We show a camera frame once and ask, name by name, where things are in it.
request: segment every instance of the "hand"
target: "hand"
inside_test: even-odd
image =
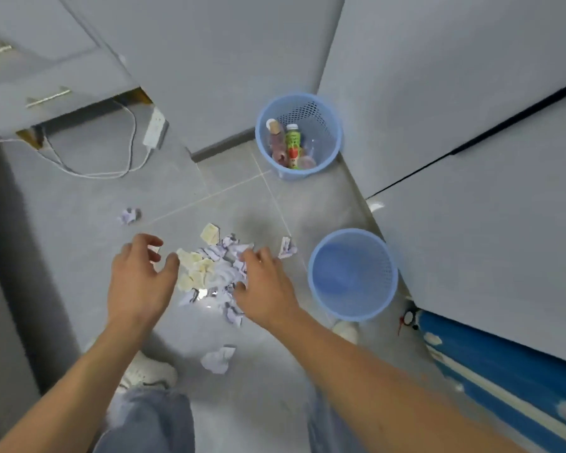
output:
[[[268,248],[257,253],[248,249],[241,255],[247,265],[247,288],[238,282],[233,296],[247,317],[270,330],[300,310],[290,279],[280,259],[273,259]]]
[[[148,334],[166,310],[176,280],[179,259],[169,254],[161,272],[157,273],[153,262],[161,256],[147,246],[163,245],[158,237],[137,234],[132,243],[122,246],[121,252],[113,258],[111,284],[107,297],[108,322],[139,328]]]

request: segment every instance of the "pink bottle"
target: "pink bottle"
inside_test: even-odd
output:
[[[270,132],[269,144],[273,160],[281,167],[289,167],[289,156],[287,155],[285,133],[281,130],[279,121],[276,119],[269,119],[266,121],[266,127],[269,128]]]

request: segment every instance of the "white shoe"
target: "white shoe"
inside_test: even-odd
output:
[[[136,386],[173,388],[178,380],[176,369],[165,362],[147,358],[141,351],[136,353],[119,382],[119,389]]]
[[[358,345],[358,323],[349,321],[338,321],[333,325],[331,331],[341,338]]]

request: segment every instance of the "white stripe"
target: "white stripe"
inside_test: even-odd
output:
[[[492,381],[487,380],[481,375],[478,375],[474,371],[467,368],[465,365],[461,365],[448,356],[443,355],[440,351],[435,350],[428,345],[426,345],[426,347],[428,348],[428,351],[430,351],[432,357],[438,362],[443,363],[444,365],[449,367],[449,369],[453,370],[465,379],[484,389],[487,393],[490,393],[491,395],[497,397],[500,401],[506,403],[514,410],[522,413],[522,415],[528,416],[528,418],[532,419],[536,423],[539,423],[541,426],[550,430],[553,434],[561,437],[566,441],[566,425],[564,423],[546,414],[544,411],[539,410],[537,407],[529,404],[525,400],[514,396],[512,393],[506,391]]]

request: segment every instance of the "person's left hand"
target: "person's left hand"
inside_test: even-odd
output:
[[[147,248],[161,246],[160,238],[137,234],[132,243],[123,245],[113,258],[111,284],[107,297],[108,322],[140,328],[149,333],[166,310],[176,280],[179,259],[175,253],[168,255],[164,268],[158,273],[153,262],[161,256]]]

